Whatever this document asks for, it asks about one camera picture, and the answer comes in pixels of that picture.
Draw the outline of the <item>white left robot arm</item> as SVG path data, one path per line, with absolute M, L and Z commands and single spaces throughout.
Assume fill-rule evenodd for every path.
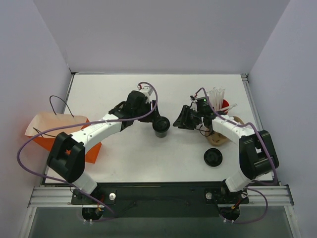
M 98 184 L 85 171 L 85 156 L 107 137 L 123 131 L 134 121 L 151 123 L 157 137 L 167 135 L 169 119 L 162 117 L 157 101 L 151 100 L 153 90 L 145 87 L 131 91 L 126 99 L 111 109 L 100 123 L 92 124 L 72 134 L 57 135 L 47 159 L 47 165 L 68 183 L 83 191 L 83 198 L 90 204 L 101 197 Z

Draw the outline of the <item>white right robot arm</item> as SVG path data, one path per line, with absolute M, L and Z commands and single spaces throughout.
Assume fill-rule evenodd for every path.
M 179 129 L 193 130 L 198 125 L 205 126 L 212 134 L 219 133 L 235 143 L 239 148 L 239 162 L 235 172 L 224 180 L 220 198 L 231 202 L 237 192 L 262 175 L 276 172 L 279 160 L 271 135 L 266 130 L 257 131 L 236 122 L 233 117 L 215 111 L 208 97 L 191 97 L 196 109 L 184 105 L 173 123 Z

